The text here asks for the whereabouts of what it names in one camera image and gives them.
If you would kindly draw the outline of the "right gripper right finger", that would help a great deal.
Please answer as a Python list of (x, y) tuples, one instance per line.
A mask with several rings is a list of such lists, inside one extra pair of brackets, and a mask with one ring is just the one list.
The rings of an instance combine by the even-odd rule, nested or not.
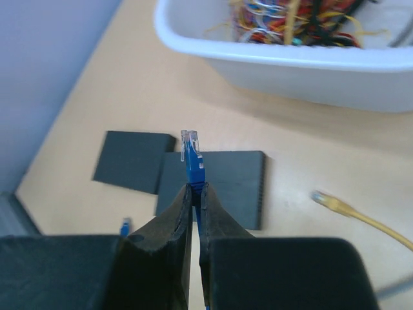
[(255, 237), (200, 196), (201, 280), (207, 309), (377, 309), (356, 248), (330, 237)]

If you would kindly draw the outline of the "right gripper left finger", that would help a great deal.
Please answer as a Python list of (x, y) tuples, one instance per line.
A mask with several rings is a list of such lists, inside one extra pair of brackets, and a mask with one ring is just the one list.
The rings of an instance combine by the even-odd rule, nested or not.
[(122, 237), (1, 238), (2, 309), (187, 309), (192, 194)]

